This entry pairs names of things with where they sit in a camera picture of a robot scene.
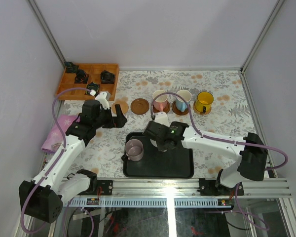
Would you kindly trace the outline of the purple mug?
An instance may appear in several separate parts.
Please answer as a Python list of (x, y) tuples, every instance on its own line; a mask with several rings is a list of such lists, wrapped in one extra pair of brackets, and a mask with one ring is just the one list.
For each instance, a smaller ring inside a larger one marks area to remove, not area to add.
[(122, 160), (140, 161), (144, 156), (144, 146), (138, 139), (131, 139), (125, 144)]

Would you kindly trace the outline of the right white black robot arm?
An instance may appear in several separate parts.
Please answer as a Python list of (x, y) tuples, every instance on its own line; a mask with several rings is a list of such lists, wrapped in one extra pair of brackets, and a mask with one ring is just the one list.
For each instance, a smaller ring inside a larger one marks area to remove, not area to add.
[(174, 121), (166, 126), (150, 121), (144, 136), (155, 142), (160, 151), (172, 150), (181, 145), (186, 149), (217, 153), (234, 160), (234, 164), (219, 172), (215, 189), (226, 195), (243, 181), (263, 181), (268, 150), (260, 137), (248, 133), (245, 137), (231, 137), (201, 132), (186, 123)]

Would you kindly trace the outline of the pink mug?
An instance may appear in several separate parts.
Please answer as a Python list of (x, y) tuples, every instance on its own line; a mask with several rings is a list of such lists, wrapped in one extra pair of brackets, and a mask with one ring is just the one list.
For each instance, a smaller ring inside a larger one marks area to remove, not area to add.
[(156, 90), (153, 94), (152, 94), (152, 98), (153, 98), (153, 107), (157, 110), (157, 111), (164, 111), (167, 103), (168, 103), (168, 95), (164, 94), (166, 91), (164, 90)]

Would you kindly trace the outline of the yellow mug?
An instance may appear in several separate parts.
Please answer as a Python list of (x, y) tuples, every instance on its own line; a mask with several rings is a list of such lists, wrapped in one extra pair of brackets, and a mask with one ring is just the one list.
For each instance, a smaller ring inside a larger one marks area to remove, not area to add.
[(206, 113), (210, 111), (214, 97), (210, 92), (202, 91), (197, 95), (195, 102), (195, 108), (200, 113)]

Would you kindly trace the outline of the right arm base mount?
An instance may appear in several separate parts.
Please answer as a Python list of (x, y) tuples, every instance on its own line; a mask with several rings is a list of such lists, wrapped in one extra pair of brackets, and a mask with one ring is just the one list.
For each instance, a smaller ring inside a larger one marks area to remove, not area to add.
[(218, 173), (217, 178), (214, 179), (199, 179), (199, 189), (201, 196), (230, 196), (231, 194), (235, 194), (236, 187), (228, 188), (220, 184), (220, 177), (222, 174), (222, 170)]

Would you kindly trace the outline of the woven rattan coaster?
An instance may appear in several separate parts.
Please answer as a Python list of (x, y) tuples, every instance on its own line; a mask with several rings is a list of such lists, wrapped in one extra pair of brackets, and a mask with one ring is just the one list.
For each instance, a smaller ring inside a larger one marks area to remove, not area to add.
[(119, 105), (121, 110), (122, 110), (122, 113), (123, 114), (126, 114), (129, 110), (129, 106), (127, 104), (127, 102), (125, 102), (124, 100), (121, 100), (121, 99), (117, 99), (112, 105), (111, 105), (111, 110), (114, 114), (116, 114), (116, 108), (115, 108), (115, 105)]
[(211, 112), (211, 110), (212, 110), (212, 107), (209, 109), (209, 110), (207, 110), (206, 112), (200, 112), (200, 111), (198, 111), (197, 109), (196, 109), (196, 105), (195, 105), (195, 101), (194, 101), (194, 103), (193, 103), (193, 110), (194, 110), (194, 112), (195, 113), (197, 113), (198, 115), (207, 115), (207, 114), (209, 114), (210, 112)]

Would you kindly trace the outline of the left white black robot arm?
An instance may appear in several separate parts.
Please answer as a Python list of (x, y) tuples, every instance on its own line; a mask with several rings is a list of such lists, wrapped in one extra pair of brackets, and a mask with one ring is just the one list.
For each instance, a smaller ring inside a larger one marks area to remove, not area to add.
[(29, 215), (53, 223), (65, 203), (80, 193), (98, 190), (96, 173), (81, 169), (70, 180), (63, 177), (75, 158), (86, 148), (99, 128), (122, 128), (127, 119), (119, 104), (116, 116), (99, 100), (86, 100), (82, 111), (66, 131), (65, 139), (45, 168), (32, 180), (19, 186), (21, 217)]

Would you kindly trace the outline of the blue mug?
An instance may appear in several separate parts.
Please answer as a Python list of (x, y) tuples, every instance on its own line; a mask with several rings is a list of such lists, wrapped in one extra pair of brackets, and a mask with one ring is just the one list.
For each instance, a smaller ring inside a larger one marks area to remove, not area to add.
[(180, 112), (184, 112), (190, 104), (192, 94), (188, 90), (179, 90), (176, 97), (176, 108)]

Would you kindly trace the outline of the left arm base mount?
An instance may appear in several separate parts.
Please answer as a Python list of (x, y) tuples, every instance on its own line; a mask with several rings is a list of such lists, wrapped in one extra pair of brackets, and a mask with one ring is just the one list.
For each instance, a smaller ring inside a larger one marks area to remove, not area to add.
[(111, 196), (113, 190), (113, 180), (98, 180), (96, 190), (83, 191), (79, 195), (97, 195), (97, 196)]

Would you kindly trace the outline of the cream white mug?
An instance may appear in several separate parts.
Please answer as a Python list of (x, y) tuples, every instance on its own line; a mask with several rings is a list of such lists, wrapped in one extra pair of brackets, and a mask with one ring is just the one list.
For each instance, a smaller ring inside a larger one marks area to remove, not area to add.
[(150, 142), (152, 143), (153, 146), (155, 146), (157, 148), (156, 141), (150, 139)]

